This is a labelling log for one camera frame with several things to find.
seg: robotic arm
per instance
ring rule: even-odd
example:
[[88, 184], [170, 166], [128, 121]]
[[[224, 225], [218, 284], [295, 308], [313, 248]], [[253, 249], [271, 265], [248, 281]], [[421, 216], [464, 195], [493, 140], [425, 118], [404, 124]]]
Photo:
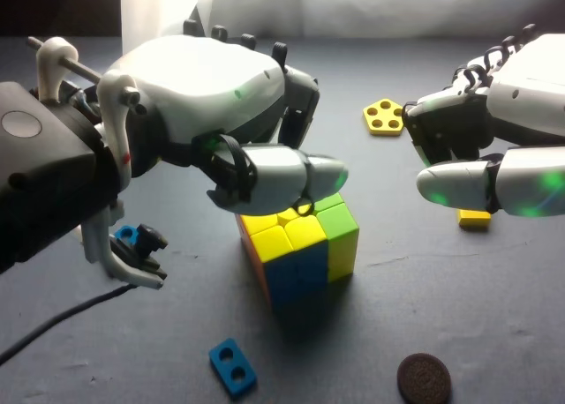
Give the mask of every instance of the robotic arm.
[[[0, 84], [0, 150], [10, 162], [0, 171], [3, 270], [74, 230], [88, 261], [160, 288], [166, 273], [150, 253], [164, 238], [141, 225], [143, 241], [128, 248], [109, 234], [124, 216], [119, 192], [158, 161], [202, 170], [216, 183], [208, 196], [234, 213], [277, 213], [341, 189], [348, 172], [340, 161], [295, 149], [318, 100], [314, 79], [284, 64], [283, 44], [265, 56], [251, 35], [227, 44], [222, 32], [147, 42], [103, 75], [61, 38], [29, 40], [37, 91]], [[65, 82], [68, 71], [94, 86]], [[281, 118], [282, 145], [261, 144]]]
[[[565, 35], [507, 38], [456, 71], [453, 85], [408, 103], [427, 169], [418, 190], [444, 206], [525, 217], [565, 213]], [[479, 158], [502, 138], [518, 147]]]

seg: white curtain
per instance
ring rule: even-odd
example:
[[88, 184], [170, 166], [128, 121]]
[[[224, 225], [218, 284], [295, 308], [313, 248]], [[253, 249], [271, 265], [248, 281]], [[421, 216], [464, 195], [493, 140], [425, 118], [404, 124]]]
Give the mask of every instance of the white curtain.
[[230, 35], [508, 36], [560, 7], [565, 0], [214, 0], [211, 23]]

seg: black cable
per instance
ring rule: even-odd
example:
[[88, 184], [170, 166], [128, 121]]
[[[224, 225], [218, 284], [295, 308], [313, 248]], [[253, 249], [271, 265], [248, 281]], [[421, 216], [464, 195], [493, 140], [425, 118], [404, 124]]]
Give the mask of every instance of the black cable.
[[84, 310], [88, 310], [91, 307], [94, 307], [96, 304], [104, 303], [105, 301], [111, 300], [112, 298], [116, 298], [117, 296], [121, 296], [125, 294], [130, 289], [134, 289], [137, 286], [135, 285], [126, 285], [120, 287], [118, 289], [114, 289], [113, 291], [109, 292], [108, 294], [103, 294], [101, 296], [96, 296], [88, 301], [85, 301], [79, 305], [76, 305], [69, 310], [63, 311], [62, 313], [54, 316], [53, 318], [47, 320], [42, 325], [37, 326], [32, 332], [26, 335], [24, 338], [16, 342], [14, 345], [6, 349], [2, 354], [0, 354], [0, 366], [4, 365], [8, 360], [14, 357], [17, 353], [19, 353], [22, 349], [27, 347], [31, 344], [34, 340], [42, 336], [46, 333], [49, 329], [53, 326], [58, 325], [62, 321], [66, 320], [74, 316], [75, 314], [79, 314]]

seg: white backdrop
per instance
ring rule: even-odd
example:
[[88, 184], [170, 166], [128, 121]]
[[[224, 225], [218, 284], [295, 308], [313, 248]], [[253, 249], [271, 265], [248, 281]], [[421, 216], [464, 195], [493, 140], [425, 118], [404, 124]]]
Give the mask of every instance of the white backdrop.
[[207, 29], [270, 37], [508, 36], [547, 9], [565, 9], [565, 0], [122, 0], [124, 51], [180, 34], [197, 2]]

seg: puzzle cube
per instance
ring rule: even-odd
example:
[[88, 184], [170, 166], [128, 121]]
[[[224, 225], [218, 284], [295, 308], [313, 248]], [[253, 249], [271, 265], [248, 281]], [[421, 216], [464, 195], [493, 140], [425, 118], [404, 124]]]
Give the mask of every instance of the puzzle cube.
[[290, 208], [236, 220], [273, 310], [353, 273], [359, 227], [340, 194], [315, 203], [306, 217]]
[[486, 230], [490, 222], [489, 212], [457, 209], [457, 223], [463, 229]]
[[391, 100], [374, 102], [363, 115], [371, 135], [398, 136], [403, 131], [403, 108]]

